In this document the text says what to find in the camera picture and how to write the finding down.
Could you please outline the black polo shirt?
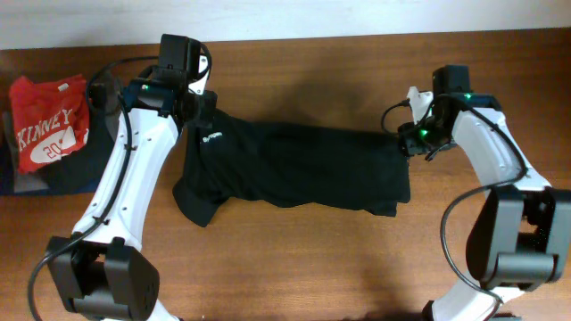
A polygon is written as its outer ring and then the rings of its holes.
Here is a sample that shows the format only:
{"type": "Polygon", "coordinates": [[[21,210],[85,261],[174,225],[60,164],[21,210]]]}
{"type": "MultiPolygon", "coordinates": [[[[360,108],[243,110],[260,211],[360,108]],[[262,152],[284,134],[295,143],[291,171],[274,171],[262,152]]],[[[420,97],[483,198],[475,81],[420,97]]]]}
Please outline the black polo shirt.
{"type": "Polygon", "coordinates": [[[279,208],[317,203],[393,217],[410,201],[409,162],[395,137],[215,111],[187,131],[183,175],[173,187],[184,216],[208,226],[231,198],[279,208]]]}

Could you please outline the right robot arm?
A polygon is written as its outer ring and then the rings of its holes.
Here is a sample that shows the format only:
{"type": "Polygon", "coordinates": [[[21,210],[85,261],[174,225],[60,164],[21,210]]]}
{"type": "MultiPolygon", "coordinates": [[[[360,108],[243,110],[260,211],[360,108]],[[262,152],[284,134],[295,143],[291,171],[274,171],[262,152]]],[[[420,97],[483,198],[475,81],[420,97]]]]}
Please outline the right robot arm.
{"type": "Polygon", "coordinates": [[[422,310],[425,320],[499,320],[502,305],[563,275],[570,248],[570,192],[540,175],[510,134],[499,101],[472,90],[468,67],[434,71],[433,88],[411,87],[411,122],[398,127],[401,153],[431,161],[461,148],[479,186],[446,208],[440,223],[444,257],[458,281],[422,310]],[[467,272],[453,261],[446,227],[454,208],[484,193],[485,202],[467,239],[467,272]]]}

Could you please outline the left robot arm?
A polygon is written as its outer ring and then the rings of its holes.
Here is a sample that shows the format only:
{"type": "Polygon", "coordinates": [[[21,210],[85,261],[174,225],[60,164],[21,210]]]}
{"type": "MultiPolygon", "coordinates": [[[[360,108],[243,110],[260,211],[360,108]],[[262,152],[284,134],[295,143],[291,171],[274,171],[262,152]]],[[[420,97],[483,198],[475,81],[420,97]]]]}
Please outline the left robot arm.
{"type": "Polygon", "coordinates": [[[118,93],[118,132],[90,205],[70,236],[50,239],[31,274],[48,268],[64,308],[89,320],[174,319],[141,252],[145,216],[183,128],[210,127],[217,96],[206,88],[206,44],[164,34],[155,59],[118,93]]]}

